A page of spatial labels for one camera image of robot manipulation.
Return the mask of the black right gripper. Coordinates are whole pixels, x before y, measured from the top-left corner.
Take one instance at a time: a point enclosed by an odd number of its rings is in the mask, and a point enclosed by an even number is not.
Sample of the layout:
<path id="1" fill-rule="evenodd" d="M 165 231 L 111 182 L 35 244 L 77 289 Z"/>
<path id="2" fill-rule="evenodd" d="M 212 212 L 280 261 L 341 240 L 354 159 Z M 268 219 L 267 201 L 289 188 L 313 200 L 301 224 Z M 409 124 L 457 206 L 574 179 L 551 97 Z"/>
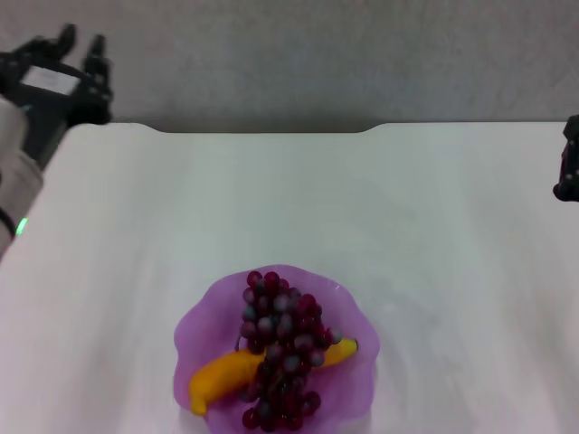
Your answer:
<path id="1" fill-rule="evenodd" d="M 561 179 L 553 187 L 555 198 L 561 202 L 579 202 L 579 114 L 572 115 L 566 122 L 563 135 L 566 139 L 562 154 Z"/>

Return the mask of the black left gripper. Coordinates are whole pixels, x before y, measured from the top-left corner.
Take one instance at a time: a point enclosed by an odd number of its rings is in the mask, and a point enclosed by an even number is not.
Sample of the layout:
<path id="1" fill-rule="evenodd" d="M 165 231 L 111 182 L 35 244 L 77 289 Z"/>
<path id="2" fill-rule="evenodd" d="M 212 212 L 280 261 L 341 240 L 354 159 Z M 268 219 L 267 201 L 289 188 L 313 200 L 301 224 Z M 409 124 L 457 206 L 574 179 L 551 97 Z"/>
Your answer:
<path id="1" fill-rule="evenodd" d="M 22 149 L 42 170 L 69 129 L 111 121 L 106 38 L 97 34 L 92 39 L 80 70 L 62 63 L 75 42 L 76 26 L 66 24 L 56 37 L 35 36 L 9 53 L 0 53 L 0 96 L 25 114 L 28 130 Z M 70 92 L 26 84 L 25 75 L 39 69 L 71 78 Z"/>

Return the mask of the dark red grape bunch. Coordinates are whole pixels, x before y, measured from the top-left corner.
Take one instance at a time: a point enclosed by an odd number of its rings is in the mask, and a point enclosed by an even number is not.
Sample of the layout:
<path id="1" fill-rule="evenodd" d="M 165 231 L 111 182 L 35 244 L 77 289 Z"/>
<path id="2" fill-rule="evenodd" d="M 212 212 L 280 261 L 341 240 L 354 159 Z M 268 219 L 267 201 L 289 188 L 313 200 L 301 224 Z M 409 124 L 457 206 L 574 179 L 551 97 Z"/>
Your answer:
<path id="1" fill-rule="evenodd" d="M 253 404 L 242 425 L 264 432 L 299 430 L 321 406 L 319 394 L 307 389 L 308 377 L 342 333 L 324 325 L 313 295 L 292 288 L 278 273 L 253 270 L 246 282 L 238 340 L 262 361 L 242 395 Z"/>

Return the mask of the yellow banana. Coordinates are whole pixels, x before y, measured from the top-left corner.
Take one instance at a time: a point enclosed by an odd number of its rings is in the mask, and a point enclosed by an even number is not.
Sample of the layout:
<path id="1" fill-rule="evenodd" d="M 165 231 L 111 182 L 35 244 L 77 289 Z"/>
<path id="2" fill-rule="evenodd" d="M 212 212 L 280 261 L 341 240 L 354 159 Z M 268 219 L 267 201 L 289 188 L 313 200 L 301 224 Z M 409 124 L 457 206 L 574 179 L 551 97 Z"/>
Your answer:
<path id="1" fill-rule="evenodd" d="M 358 348 L 357 340 L 342 338 L 325 351 L 322 364 L 312 364 L 305 354 L 302 354 L 301 358 L 309 362 L 308 367 L 322 369 L 343 363 L 354 356 Z M 207 363 L 189 380 L 188 409 L 196 416 L 204 416 L 211 404 L 247 386 L 265 360 L 265 352 L 254 354 L 247 349 L 240 349 Z"/>

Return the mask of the purple wavy plastic bowl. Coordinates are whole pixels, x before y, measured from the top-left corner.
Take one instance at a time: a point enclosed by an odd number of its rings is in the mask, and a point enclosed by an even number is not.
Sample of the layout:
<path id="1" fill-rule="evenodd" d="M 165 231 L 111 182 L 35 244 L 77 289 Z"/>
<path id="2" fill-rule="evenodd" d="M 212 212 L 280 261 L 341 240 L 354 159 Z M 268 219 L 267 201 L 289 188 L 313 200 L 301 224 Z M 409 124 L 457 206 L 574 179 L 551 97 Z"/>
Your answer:
<path id="1" fill-rule="evenodd" d="M 310 386 L 319 392 L 321 407 L 299 431 L 281 434 L 339 434 L 355 420 L 366 417 L 375 396 L 375 362 L 380 342 L 375 328 L 356 304 L 349 290 L 336 281 L 290 265 L 269 265 L 261 273 L 275 271 L 292 286 L 312 294 L 323 306 L 323 321 L 358 342 L 356 354 L 336 366 L 312 375 Z M 242 312 L 246 272 L 215 281 L 202 299 L 178 323 L 174 342 L 177 363 L 174 396 L 190 416 L 189 382 L 212 360 L 233 350 Z"/>

